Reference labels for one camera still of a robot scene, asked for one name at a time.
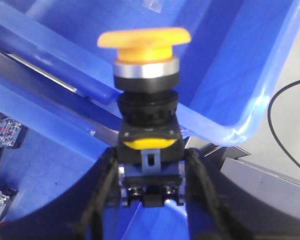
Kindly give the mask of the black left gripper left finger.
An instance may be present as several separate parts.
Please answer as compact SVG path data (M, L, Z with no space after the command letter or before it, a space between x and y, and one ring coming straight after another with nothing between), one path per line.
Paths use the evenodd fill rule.
M84 176L92 190L73 229L74 240L107 240L117 228L120 208L118 161L115 148L108 147Z

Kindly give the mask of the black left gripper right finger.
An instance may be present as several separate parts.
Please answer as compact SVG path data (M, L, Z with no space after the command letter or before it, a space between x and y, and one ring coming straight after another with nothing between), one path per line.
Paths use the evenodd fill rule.
M249 240L250 232L222 204L203 155L196 148L186 149L185 201L191 240Z

